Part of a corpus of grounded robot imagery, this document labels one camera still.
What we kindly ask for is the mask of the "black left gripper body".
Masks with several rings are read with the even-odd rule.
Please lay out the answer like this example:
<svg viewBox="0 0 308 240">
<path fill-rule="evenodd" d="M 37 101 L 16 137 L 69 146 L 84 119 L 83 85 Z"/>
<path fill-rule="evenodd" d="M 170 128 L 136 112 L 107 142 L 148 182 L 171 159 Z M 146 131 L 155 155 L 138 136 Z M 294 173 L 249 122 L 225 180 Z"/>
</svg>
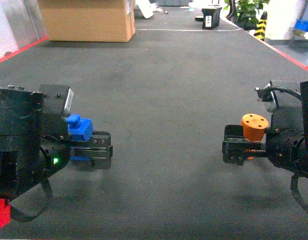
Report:
<svg viewBox="0 0 308 240">
<path fill-rule="evenodd" d="M 40 158 L 46 177 L 51 177 L 69 163 L 71 136 L 67 122 L 60 114 L 43 114 L 40 146 Z"/>
</svg>

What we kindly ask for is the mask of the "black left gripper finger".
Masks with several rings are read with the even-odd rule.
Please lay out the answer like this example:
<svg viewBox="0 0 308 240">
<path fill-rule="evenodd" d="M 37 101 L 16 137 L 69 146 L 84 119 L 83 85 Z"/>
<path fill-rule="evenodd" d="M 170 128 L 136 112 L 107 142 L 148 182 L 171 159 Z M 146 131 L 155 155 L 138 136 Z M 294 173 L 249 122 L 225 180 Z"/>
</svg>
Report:
<svg viewBox="0 0 308 240">
<path fill-rule="evenodd" d="M 105 131 L 93 131 L 89 140 L 71 140 L 71 160 L 89 162 L 98 170 L 108 170 L 111 167 L 113 146 L 111 134 Z"/>
</svg>

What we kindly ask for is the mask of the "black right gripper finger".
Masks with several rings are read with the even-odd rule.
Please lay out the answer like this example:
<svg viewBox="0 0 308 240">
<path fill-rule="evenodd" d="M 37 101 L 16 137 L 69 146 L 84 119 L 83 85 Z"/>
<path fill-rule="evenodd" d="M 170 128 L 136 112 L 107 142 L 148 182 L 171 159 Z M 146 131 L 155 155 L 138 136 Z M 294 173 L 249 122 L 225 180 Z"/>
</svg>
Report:
<svg viewBox="0 0 308 240">
<path fill-rule="evenodd" d="M 265 144 L 250 142 L 243 135 L 243 126 L 229 124 L 224 128 L 222 142 L 223 161 L 227 164 L 242 166 L 248 158 L 265 158 Z"/>
</svg>

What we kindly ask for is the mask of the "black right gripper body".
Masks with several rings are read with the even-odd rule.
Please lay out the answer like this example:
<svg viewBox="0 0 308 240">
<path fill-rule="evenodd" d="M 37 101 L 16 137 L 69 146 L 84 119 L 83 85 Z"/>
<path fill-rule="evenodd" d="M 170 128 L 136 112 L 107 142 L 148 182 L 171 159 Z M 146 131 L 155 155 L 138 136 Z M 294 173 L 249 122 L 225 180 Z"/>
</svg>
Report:
<svg viewBox="0 0 308 240">
<path fill-rule="evenodd" d="M 277 168 L 294 173 L 306 169 L 301 108 L 281 107 L 271 115 L 270 130 L 266 134 L 266 154 Z"/>
</svg>

